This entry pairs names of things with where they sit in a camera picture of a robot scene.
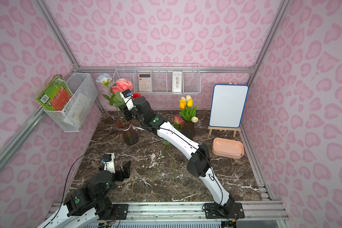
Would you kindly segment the red rose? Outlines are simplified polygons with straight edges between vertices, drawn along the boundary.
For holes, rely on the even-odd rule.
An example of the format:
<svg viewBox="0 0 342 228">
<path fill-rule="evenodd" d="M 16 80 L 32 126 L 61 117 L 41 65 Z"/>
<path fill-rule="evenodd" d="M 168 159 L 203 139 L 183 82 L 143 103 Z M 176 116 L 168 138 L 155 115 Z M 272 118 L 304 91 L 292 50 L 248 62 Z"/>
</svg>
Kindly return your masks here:
<svg viewBox="0 0 342 228">
<path fill-rule="evenodd" d="M 134 93 L 134 94 L 132 94 L 132 98 L 133 98 L 133 99 L 136 99 L 136 98 L 141 97 L 141 96 L 142 96 L 142 95 L 139 94 L 139 93 Z"/>
</svg>

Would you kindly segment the pink rose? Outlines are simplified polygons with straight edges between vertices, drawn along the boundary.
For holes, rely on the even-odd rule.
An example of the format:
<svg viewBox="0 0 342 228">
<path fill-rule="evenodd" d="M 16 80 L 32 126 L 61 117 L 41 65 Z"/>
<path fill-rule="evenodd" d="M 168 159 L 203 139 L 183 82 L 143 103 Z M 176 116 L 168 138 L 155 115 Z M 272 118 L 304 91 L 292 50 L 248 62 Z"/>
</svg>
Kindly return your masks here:
<svg viewBox="0 0 342 228">
<path fill-rule="evenodd" d="M 183 120 L 179 117 L 179 116 L 175 116 L 173 119 L 173 124 L 172 126 L 178 130 L 179 132 L 181 131 L 181 127 L 183 125 Z M 171 146 L 169 145 L 169 156 L 171 158 L 172 161 L 172 167 L 173 167 L 173 178 L 176 180 L 177 179 L 177 174 L 176 174 L 176 162 L 175 159 L 172 156 L 172 150 L 171 150 Z"/>
<path fill-rule="evenodd" d="M 121 109 L 125 105 L 124 99 L 121 97 L 121 93 L 125 90 L 132 91 L 134 89 L 134 85 L 131 81 L 128 81 L 126 79 L 119 79 L 116 81 L 115 86 L 112 87 L 112 104 L 115 106 L 118 110 Z"/>
</svg>

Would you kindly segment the white rose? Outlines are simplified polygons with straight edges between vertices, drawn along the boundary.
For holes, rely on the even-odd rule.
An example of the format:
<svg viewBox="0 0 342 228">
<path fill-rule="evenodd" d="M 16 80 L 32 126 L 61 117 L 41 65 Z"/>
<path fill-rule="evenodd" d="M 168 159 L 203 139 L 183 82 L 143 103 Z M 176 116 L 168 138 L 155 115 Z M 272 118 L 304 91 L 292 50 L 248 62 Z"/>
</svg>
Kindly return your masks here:
<svg viewBox="0 0 342 228">
<path fill-rule="evenodd" d="M 153 174 L 153 179 L 156 177 L 156 175 L 157 175 L 157 172 L 158 172 L 158 170 L 159 170 L 159 167 L 160 167 L 160 165 L 161 165 L 161 163 L 162 163 L 162 159 L 163 159 L 163 157 L 164 157 L 164 152 L 165 152 L 165 150 L 166 150 L 166 148 L 169 146 L 169 142 L 167 141 L 167 140 L 163 140 L 162 141 L 162 144 L 164 145 L 164 147 L 163 147 L 163 149 L 162 149 L 162 151 L 161 151 L 161 154 L 160 154 L 160 156 L 159 156 L 159 160 L 158 160 L 158 163 L 157 163 L 157 166 L 156 166 L 156 170 L 154 171 L 154 174 Z"/>
<path fill-rule="evenodd" d="M 120 92 L 116 89 L 116 84 L 113 83 L 112 77 L 105 73 L 98 76 L 96 82 L 106 87 L 107 94 L 102 94 L 102 97 L 109 102 L 110 106 L 114 106 L 116 108 L 121 123 L 125 124 L 120 113 L 120 108 L 124 106 L 124 100 L 121 98 Z"/>
</svg>

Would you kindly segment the cream white tulip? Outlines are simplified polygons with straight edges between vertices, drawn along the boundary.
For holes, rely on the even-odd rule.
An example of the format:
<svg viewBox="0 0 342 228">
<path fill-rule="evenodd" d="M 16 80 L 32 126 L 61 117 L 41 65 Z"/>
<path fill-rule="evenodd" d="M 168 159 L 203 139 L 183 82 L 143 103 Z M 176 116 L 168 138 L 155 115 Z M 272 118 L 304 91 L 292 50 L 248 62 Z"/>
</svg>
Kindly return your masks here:
<svg viewBox="0 0 342 228">
<path fill-rule="evenodd" d="M 190 95 L 186 96 L 186 103 L 189 103 L 189 101 L 192 101 L 192 97 Z"/>
</svg>

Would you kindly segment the small cream tulip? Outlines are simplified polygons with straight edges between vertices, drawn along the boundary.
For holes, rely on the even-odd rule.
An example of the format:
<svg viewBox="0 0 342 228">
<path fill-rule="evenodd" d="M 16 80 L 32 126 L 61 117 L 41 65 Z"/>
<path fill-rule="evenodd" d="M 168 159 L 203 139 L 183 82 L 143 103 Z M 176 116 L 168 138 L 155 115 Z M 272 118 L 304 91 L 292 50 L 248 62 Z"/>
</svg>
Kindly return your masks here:
<svg viewBox="0 0 342 228">
<path fill-rule="evenodd" d="M 196 123 L 196 122 L 198 122 L 198 117 L 196 117 L 196 116 L 194 116 L 194 117 L 192 117 L 192 119 L 191 119 L 191 121 L 193 122 L 193 123 Z"/>
</svg>

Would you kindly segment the pink plastic tray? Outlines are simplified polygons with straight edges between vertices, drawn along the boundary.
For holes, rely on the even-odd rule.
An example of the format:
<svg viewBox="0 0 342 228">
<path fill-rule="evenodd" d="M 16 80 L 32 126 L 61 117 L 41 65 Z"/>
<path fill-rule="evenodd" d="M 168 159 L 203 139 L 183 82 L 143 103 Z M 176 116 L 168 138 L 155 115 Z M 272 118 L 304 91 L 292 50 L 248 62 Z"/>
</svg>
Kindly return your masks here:
<svg viewBox="0 0 342 228">
<path fill-rule="evenodd" d="M 213 140 L 212 152 L 217 156 L 233 159 L 240 159 L 245 154 L 242 142 L 224 138 Z"/>
</svg>

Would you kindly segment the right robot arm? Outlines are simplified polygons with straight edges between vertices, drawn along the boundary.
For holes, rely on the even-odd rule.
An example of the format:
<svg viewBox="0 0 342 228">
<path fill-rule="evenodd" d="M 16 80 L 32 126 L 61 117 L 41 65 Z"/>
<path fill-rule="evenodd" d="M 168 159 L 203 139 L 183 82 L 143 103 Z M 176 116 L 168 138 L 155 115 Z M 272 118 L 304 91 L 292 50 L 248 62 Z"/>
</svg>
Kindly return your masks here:
<svg viewBox="0 0 342 228">
<path fill-rule="evenodd" d="M 178 131 L 168 120 L 151 109 L 145 97 L 134 98 L 129 90 L 120 93 L 124 101 L 121 110 L 127 121 L 136 119 L 150 133 L 168 141 L 188 159 L 187 170 L 201 179 L 213 196 L 219 213 L 226 216 L 235 206 L 234 198 L 221 185 L 211 165 L 209 148 L 198 144 Z"/>
</svg>

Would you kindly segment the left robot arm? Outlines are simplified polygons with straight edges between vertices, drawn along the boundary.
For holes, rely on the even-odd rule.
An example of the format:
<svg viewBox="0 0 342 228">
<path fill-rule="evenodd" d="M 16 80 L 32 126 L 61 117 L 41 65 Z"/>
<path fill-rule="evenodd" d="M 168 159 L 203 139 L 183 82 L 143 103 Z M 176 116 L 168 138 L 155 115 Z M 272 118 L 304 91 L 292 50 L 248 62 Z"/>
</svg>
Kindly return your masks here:
<svg viewBox="0 0 342 228">
<path fill-rule="evenodd" d="M 74 190 L 59 209 L 40 228 L 83 228 L 93 222 L 116 222 L 127 218 L 128 204 L 113 204 L 108 196 L 117 181 L 130 178 L 131 162 L 111 172 L 111 162 L 93 176 L 82 188 Z"/>
</svg>

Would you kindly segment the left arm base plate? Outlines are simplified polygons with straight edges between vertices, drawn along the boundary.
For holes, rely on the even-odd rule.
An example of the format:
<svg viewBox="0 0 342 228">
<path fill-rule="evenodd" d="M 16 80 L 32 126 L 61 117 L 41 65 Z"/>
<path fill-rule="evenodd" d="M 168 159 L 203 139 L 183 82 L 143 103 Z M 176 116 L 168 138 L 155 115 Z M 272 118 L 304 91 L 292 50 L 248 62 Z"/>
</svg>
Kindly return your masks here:
<svg viewBox="0 0 342 228">
<path fill-rule="evenodd" d="M 128 208 L 129 204 L 112 204 L 104 210 L 101 219 L 106 221 L 126 220 Z"/>
</svg>

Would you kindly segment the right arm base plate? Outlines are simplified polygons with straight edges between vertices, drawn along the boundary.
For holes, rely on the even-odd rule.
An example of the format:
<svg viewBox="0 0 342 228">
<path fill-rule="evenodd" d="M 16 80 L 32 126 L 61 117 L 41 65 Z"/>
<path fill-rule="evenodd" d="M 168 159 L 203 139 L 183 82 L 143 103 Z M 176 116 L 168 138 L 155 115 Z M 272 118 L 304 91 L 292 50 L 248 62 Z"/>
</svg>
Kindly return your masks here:
<svg viewBox="0 0 342 228">
<path fill-rule="evenodd" d="M 245 213 L 242 204 L 235 202 L 232 206 L 220 206 L 216 203 L 205 203 L 202 206 L 206 219 L 244 219 Z"/>
</svg>

